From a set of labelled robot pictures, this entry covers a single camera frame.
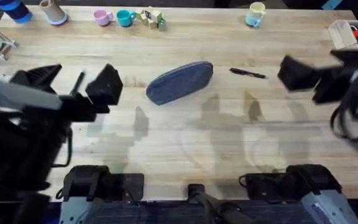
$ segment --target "teal mug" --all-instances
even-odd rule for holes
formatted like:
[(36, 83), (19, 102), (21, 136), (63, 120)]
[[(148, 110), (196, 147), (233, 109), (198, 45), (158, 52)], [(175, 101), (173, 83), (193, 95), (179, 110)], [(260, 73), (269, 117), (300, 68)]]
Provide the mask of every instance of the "teal mug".
[(129, 27), (134, 19), (134, 11), (129, 12), (127, 10), (120, 10), (117, 12), (117, 20), (122, 27)]

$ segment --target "light blue mug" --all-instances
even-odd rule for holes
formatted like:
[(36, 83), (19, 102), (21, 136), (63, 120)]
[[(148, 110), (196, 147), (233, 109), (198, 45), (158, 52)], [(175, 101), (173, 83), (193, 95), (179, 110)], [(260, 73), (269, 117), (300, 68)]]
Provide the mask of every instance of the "light blue mug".
[(258, 27), (260, 20), (266, 14), (266, 7), (261, 2), (254, 2), (250, 5), (246, 15), (246, 24), (252, 27)]
[(246, 15), (246, 24), (248, 26), (258, 27), (260, 24), (260, 19), (256, 19), (256, 18)]
[(134, 19), (134, 11), (129, 12), (127, 10), (120, 10), (117, 12), (117, 20), (122, 27), (129, 27)]

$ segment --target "blue pencil case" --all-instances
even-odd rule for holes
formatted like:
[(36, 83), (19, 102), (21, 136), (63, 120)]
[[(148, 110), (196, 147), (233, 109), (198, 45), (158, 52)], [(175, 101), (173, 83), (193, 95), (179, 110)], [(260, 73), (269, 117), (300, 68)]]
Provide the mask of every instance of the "blue pencil case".
[(146, 88), (146, 95), (156, 105), (162, 105), (206, 87), (212, 74), (212, 63), (190, 63), (153, 80)]

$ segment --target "dark floor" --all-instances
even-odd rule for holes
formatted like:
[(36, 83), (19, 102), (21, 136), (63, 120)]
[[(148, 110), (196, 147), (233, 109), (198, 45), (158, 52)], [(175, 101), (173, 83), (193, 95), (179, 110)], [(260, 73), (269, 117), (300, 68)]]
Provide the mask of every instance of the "dark floor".
[[(248, 217), (263, 224), (315, 224), (300, 204), (268, 204), (260, 201), (236, 201)], [(358, 200), (351, 200), (358, 216)], [(51, 203), (45, 214), (45, 223), (58, 224), (60, 203)], [(163, 205), (128, 205), (122, 202), (106, 203), (96, 216), (98, 224), (203, 224), (203, 209), (197, 205), (166, 202)]]

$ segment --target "black pen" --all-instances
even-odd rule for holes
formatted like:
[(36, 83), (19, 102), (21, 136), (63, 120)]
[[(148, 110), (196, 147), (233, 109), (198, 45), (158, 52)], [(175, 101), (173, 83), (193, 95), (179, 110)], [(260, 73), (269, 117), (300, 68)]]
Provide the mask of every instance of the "black pen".
[(255, 78), (267, 78), (266, 75), (262, 75), (262, 74), (254, 73), (254, 72), (248, 72), (246, 70), (241, 70), (238, 68), (230, 68), (230, 72), (238, 74), (238, 75), (248, 75), (250, 77), (255, 77)]

